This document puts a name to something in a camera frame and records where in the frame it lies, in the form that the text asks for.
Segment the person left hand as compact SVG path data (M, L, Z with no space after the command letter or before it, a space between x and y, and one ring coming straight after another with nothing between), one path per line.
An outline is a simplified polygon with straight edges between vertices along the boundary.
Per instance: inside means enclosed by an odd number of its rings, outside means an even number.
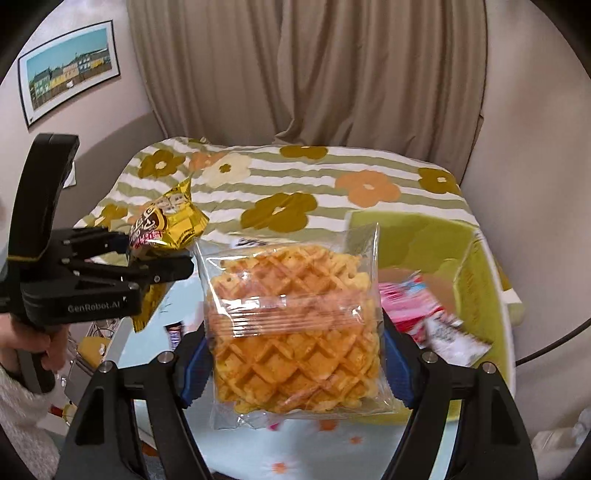
M2 314L0 321L1 366L8 372L19 373L17 351L41 353L41 364L45 370L57 372L67 355L69 326L61 325L51 334L33 330L15 320L10 314Z

